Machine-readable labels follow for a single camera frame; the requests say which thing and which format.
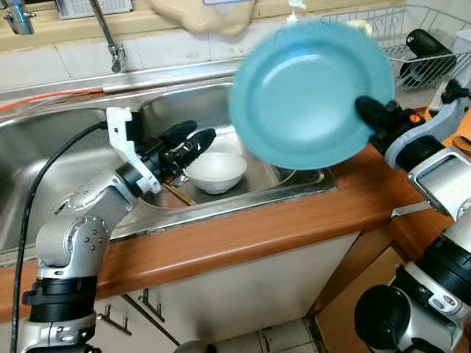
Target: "orange hose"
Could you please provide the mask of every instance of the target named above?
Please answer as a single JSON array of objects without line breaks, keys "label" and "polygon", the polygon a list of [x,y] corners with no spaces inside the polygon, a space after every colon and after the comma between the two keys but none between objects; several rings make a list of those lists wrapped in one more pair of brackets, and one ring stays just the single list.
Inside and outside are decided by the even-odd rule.
[{"label": "orange hose", "polygon": [[25,98],[19,101],[14,101],[13,103],[8,103],[6,105],[3,105],[0,107],[0,113],[7,112],[8,110],[11,110],[12,108],[16,107],[17,105],[21,103],[27,103],[31,101],[39,101],[41,99],[45,98],[51,98],[51,97],[57,97],[57,96],[68,96],[71,94],[86,94],[86,93],[102,93],[103,89],[96,89],[96,90],[63,90],[60,92],[53,92],[53,93],[46,93],[46,94],[41,94],[39,96],[34,96],[34,97],[29,97]]}]

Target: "tiled wall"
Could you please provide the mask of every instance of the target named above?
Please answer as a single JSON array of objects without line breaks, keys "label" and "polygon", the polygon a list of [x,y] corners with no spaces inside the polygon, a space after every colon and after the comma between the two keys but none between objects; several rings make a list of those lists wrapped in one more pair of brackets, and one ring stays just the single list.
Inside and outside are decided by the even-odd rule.
[{"label": "tiled wall", "polygon": [[[120,40],[126,51],[124,70],[241,57],[281,26],[282,20],[257,21],[250,24],[244,33],[230,39],[212,34],[193,35],[178,29]],[[1,54],[0,68],[0,90],[112,73],[110,53],[104,40],[58,43]]]}]

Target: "dish rack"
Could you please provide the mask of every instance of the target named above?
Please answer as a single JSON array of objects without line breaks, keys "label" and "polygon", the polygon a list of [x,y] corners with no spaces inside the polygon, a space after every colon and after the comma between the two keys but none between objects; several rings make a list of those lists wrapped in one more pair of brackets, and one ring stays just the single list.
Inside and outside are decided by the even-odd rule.
[{"label": "dish rack", "polygon": [[373,38],[392,63],[396,88],[414,90],[438,85],[444,79],[456,77],[471,62],[469,50],[417,58],[406,45],[408,34],[414,29],[428,31],[439,42],[453,51],[456,33],[471,29],[471,23],[426,6],[404,5],[364,10],[351,13],[324,15],[325,23],[365,20],[371,24]]}]

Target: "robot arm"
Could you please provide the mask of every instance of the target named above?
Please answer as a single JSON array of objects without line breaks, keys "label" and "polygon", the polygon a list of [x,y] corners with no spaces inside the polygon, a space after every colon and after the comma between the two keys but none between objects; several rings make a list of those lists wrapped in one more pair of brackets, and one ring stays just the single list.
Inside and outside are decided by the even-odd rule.
[{"label": "robot arm", "polygon": [[100,352],[86,344],[95,332],[97,276],[115,226],[147,191],[182,173],[213,142],[213,129],[187,139],[187,121],[168,130],[139,156],[130,139],[132,113],[108,108],[110,142],[127,161],[83,185],[38,233],[38,278],[23,303],[32,307],[20,352]]},{"label": "robot arm", "polygon": [[[448,87],[469,95],[456,85]],[[406,170],[431,205],[455,221],[421,260],[398,267],[389,285],[370,288],[358,301],[355,330],[373,352],[453,352],[470,320],[471,162],[437,140],[450,114],[450,132],[463,117],[462,109],[456,111],[462,102],[451,104],[431,124],[394,104],[383,107],[367,97],[356,102],[361,117],[375,130],[373,145],[389,165]]]}]

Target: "stainless steel sink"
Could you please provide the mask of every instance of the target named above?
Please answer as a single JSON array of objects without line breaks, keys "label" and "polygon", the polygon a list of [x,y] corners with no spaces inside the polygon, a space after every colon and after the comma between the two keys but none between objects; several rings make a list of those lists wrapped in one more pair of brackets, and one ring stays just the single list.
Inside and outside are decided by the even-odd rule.
[{"label": "stainless steel sink", "polygon": [[[200,129],[214,127],[210,151],[241,154],[248,169],[239,184],[222,195],[209,195],[182,182],[179,190],[198,205],[187,207],[167,190],[145,195],[119,224],[113,240],[162,231],[198,220],[332,190],[333,175],[325,171],[289,171],[267,165],[251,154],[231,125],[228,96],[231,78],[187,83],[138,93],[125,93],[92,102],[62,104],[41,113],[0,116],[0,263],[13,259],[18,242],[24,199],[36,173],[65,141],[91,124],[105,120],[105,107],[142,107],[144,134],[158,136],[173,124],[195,120]],[[34,257],[35,235],[41,224],[75,189],[104,168],[122,164],[107,142],[95,132],[57,161],[46,175],[33,206],[28,234]]]}]

